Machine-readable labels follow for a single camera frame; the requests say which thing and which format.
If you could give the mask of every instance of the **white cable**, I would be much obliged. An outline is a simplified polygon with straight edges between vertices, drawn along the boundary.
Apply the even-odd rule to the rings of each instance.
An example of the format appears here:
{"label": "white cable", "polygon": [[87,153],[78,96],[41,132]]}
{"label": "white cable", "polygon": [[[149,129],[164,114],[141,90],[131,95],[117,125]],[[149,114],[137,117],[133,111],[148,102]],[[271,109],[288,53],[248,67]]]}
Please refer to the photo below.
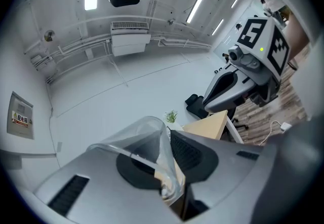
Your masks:
{"label": "white cable", "polygon": [[261,145],[264,141],[266,141],[268,139],[268,137],[270,136],[270,134],[272,132],[272,123],[273,122],[270,123],[270,133],[269,133],[269,135],[267,135],[267,137],[259,145]]}

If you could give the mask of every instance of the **table leg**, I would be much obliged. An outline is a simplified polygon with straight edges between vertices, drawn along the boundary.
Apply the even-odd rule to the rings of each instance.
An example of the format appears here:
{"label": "table leg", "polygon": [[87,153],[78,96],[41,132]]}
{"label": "table leg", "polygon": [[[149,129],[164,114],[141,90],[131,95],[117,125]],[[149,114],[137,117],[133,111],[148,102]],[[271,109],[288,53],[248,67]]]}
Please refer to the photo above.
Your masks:
{"label": "table leg", "polygon": [[226,127],[227,127],[229,133],[234,138],[234,140],[235,140],[236,143],[244,144],[241,136],[239,135],[238,131],[234,127],[234,125],[233,125],[232,121],[229,119],[229,117],[227,117],[227,119],[226,119]]}

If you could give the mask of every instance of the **wooden desk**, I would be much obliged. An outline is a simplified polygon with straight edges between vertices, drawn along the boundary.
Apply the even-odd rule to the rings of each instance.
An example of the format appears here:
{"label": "wooden desk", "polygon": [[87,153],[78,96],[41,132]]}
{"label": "wooden desk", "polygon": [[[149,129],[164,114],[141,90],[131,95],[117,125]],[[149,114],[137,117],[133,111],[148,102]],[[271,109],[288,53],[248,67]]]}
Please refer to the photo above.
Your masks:
{"label": "wooden desk", "polygon": [[219,140],[225,128],[226,120],[227,110],[224,110],[205,119],[185,125],[183,130],[191,134]]}

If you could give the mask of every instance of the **vent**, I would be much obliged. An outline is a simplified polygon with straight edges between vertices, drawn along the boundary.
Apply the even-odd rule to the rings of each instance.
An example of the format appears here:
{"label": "vent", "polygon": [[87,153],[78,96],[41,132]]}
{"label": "vent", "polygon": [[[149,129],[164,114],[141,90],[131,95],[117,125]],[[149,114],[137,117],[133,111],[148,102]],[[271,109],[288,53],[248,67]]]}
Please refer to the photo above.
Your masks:
{"label": "vent", "polygon": [[256,161],[259,157],[258,154],[247,152],[247,151],[239,151],[237,152],[237,155],[254,161]]}
{"label": "vent", "polygon": [[134,21],[114,21],[111,23],[111,30],[114,29],[145,29],[148,30],[148,23]]}
{"label": "vent", "polygon": [[65,217],[88,182],[88,178],[75,175],[49,203],[49,207]]}

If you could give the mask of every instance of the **wall sign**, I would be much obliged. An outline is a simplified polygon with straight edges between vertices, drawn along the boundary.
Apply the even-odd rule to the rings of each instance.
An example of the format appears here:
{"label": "wall sign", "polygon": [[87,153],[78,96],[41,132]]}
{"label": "wall sign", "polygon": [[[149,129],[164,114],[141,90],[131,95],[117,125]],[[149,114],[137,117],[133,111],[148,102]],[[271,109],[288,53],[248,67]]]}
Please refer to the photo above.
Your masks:
{"label": "wall sign", "polygon": [[12,122],[28,128],[28,118],[12,111]]}
{"label": "wall sign", "polygon": [[268,59],[279,75],[282,74],[289,53],[289,46],[277,27],[274,27]]}
{"label": "wall sign", "polygon": [[248,19],[237,42],[252,49],[258,41],[266,23],[267,20],[265,19]]}

